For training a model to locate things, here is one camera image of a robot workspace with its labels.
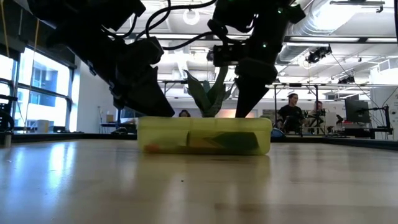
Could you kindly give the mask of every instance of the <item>table surface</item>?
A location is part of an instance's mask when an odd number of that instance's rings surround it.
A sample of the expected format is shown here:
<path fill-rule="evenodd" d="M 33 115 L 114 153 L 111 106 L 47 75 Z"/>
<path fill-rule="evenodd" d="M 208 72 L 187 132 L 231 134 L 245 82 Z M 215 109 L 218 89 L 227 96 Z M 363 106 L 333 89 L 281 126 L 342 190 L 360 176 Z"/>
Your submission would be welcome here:
<path fill-rule="evenodd" d="M 398 154 L 272 144 L 268 156 L 141 154 L 135 141 L 0 149 L 0 223 L 396 223 Z"/>

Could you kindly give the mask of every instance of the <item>window frame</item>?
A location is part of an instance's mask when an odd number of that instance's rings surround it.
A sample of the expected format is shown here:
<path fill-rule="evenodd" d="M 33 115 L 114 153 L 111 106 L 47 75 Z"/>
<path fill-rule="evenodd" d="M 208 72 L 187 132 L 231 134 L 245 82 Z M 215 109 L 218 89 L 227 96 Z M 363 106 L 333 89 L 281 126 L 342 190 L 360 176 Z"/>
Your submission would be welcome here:
<path fill-rule="evenodd" d="M 30 49 L 30 50 L 34 50 L 33 47 L 31 46 L 27 46 L 26 49 Z M 12 76 L 12 80 L 6 80 L 4 78 L 0 78 L 0 83 L 6 83 L 9 85 L 9 89 L 10 89 L 10 95 L 11 96 L 15 96 L 17 97 L 18 94 L 18 88 L 21 89 L 25 89 L 29 91 L 29 97 L 30 97 L 30 92 L 34 91 L 37 93 L 41 93 L 41 94 L 45 94 L 45 95 L 49 95 L 49 96 L 54 96 L 57 98 L 63 98 L 66 100 L 67 102 L 67 111 L 66 111 L 66 117 L 65 117 L 65 127 L 68 129 L 69 128 L 69 123 L 70 123 L 70 112 L 72 109 L 72 80 L 73 80 L 73 74 L 74 74 L 74 68 L 68 65 L 65 65 L 65 63 L 61 60 L 57 60 L 49 55 L 47 55 L 45 52 L 39 52 L 36 51 L 37 53 L 42 54 L 44 57 L 47 57 L 50 60 L 53 60 L 63 66 L 66 66 L 69 69 L 69 82 L 68 82 L 68 94 L 67 95 L 63 95 L 54 91 L 50 91 L 50 90 L 46 90 L 44 88 L 39 88 L 39 87 L 35 87 L 32 85 L 32 81 L 33 81 L 33 75 L 34 75 L 34 70 L 32 70 L 32 73 L 30 74 L 30 85 L 27 85 L 25 83 L 19 83 L 19 72 L 20 72 L 20 68 L 21 68 L 21 52 L 19 54 L 19 58 L 18 61 L 16 63 L 17 68 L 16 68 L 16 75 Z M 16 115 L 16 107 L 17 107 L 17 102 L 13 102 L 12 103 L 12 118 L 15 119 L 15 115 Z M 14 130 L 18 131 L 21 127 L 15 127 Z"/>

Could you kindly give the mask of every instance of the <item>overhead beam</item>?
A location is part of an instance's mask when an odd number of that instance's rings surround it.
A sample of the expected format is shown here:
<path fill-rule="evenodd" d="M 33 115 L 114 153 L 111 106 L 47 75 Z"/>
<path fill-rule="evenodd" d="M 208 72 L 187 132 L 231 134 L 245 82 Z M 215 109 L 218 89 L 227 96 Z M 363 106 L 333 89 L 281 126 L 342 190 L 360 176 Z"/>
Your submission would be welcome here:
<path fill-rule="evenodd" d="M 186 80 L 158 80 L 157 83 L 181 83 L 187 84 Z M 224 84 L 232 85 L 234 82 L 224 82 Z M 322 87 L 398 87 L 398 85 L 385 85 L 385 84 L 334 84 L 334 83 L 273 83 L 267 86 L 288 86 L 289 88 L 303 88 L 307 89 L 306 86 L 318 86 L 319 88 Z"/>
<path fill-rule="evenodd" d="M 137 33 L 131 34 L 129 38 L 135 38 Z M 151 33 L 151 36 L 157 37 L 159 40 L 189 40 L 198 34 L 175 34 L 175 33 Z M 250 35 L 229 35 L 231 39 L 247 39 Z M 214 35 L 203 37 L 200 40 L 214 41 L 219 40 Z M 308 44 L 396 44 L 396 37 L 342 37 L 342 36 L 294 36 L 286 35 L 285 43 L 308 43 Z"/>

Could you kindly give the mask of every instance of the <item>potted plant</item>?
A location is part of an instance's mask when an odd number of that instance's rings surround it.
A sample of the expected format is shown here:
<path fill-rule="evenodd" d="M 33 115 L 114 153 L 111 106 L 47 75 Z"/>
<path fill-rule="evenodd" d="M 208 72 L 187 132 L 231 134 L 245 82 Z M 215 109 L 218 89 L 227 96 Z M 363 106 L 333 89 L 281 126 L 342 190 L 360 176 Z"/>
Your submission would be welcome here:
<path fill-rule="evenodd" d="M 187 74 L 188 94 L 195 100 L 202 117 L 214 118 L 220 111 L 223 101 L 231 96 L 232 88 L 226 90 L 224 84 L 225 77 L 228 73 L 228 66 L 221 67 L 213 86 L 205 80 L 203 85 L 189 71 L 184 70 Z"/>

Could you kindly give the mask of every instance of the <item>ceiling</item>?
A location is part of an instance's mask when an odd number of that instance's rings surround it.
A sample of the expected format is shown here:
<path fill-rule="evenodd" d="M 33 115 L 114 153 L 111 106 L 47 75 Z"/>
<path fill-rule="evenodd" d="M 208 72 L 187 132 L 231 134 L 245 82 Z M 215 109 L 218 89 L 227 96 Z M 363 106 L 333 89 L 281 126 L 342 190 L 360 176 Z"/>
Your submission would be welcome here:
<path fill-rule="evenodd" d="M 200 4 L 208 2 L 209 0 L 172 0 L 172 5 L 181 4 Z M 298 0 L 305 12 L 310 14 L 312 9 L 311 4 L 320 4 L 325 2 L 329 4 L 330 0 Z M 146 12 L 137 20 L 134 33 L 140 33 L 144 30 L 146 21 L 157 10 L 167 6 L 167 1 L 146 1 L 142 0 L 146 5 Z M 342 11 L 333 11 L 328 15 L 327 20 L 321 25 L 335 26 L 336 29 L 330 32 L 330 36 L 339 37 L 395 37 L 394 28 L 394 13 L 393 0 L 385 0 L 384 10 L 381 13 L 376 13 L 379 6 L 364 7 L 359 6 L 355 8 L 352 16 L 344 21 L 342 24 L 329 24 L 333 21 L 339 21 L 342 16 Z M 151 30 L 151 34 L 201 34 L 209 31 L 206 23 L 212 17 L 214 6 L 206 7 L 197 12 L 200 15 L 199 21 L 195 25 L 187 24 L 183 19 L 184 10 L 172 11 L 165 22 L 160 26 Z M 188 18 L 194 17 L 194 12 L 188 13 Z M 132 18 L 120 28 L 117 33 L 125 33 L 130 29 Z M 234 28 L 229 27 L 229 34 L 240 34 Z M 182 40 L 162 40 L 163 46 L 173 46 L 183 42 Z M 212 46 L 220 44 L 216 40 L 199 40 L 188 47 L 185 47 L 179 52 L 166 52 L 157 66 L 159 67 L 159 80 L 181 80 L 183 75 L 182 69 L 187 69 L 192 75 L 200 80 L 214 80 L 217 69 L 211 62 L 207 62 L 206 55 Z M 358 44 L 358 43 L 344 43 L 344 44 L 330 44 L 333 51 L 333 56 L 328 55 L 315 65 L 309 65 L 304 61 L 308 55 L 308 51 L 316 47 L 313 44 L 308 44 L 305 50 L 300 55 L 297 55 L 294 60 L 284 64 L 277 64 L 276 67 L 279 73 L 279 79 L 282 82 L 302 82 L 302 83 L 336 83 L 339 77 L 346 75 L 347 72 L 354 71 L 357 83 L 366 83 L 369 81 L 369 69 L 376 66 L 379 62 L 383 62 L 392 57 L 398 57 L 397 44 Z M 233 80 L 234 70 L 230 68 L 227 81 Z"/>

